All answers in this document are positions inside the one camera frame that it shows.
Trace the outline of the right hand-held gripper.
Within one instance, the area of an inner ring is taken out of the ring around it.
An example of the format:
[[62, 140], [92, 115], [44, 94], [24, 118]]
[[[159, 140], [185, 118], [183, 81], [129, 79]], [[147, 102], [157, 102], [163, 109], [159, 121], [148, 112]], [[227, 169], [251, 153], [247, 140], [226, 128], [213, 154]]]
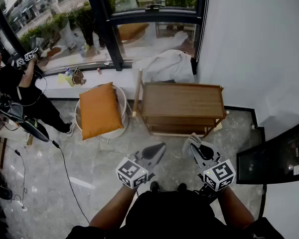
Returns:
[[236, 172], [231, 161], [216, 146], [202, 142], [198, 148], [191, 144], [190, 150], [200, 167], [203, 182], [211, 189], [223, 190], [234, 181]]

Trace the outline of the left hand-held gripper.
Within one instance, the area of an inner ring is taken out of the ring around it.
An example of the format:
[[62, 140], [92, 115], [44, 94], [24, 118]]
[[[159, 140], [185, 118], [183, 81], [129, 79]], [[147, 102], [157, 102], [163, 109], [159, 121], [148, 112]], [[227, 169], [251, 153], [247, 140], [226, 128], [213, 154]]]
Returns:
[[117, 178], [131, 189], [154, 177], [153, 169], [166, 151], [166, 143], [147, 143], [136, 152], [124, 157], [116, 168]]

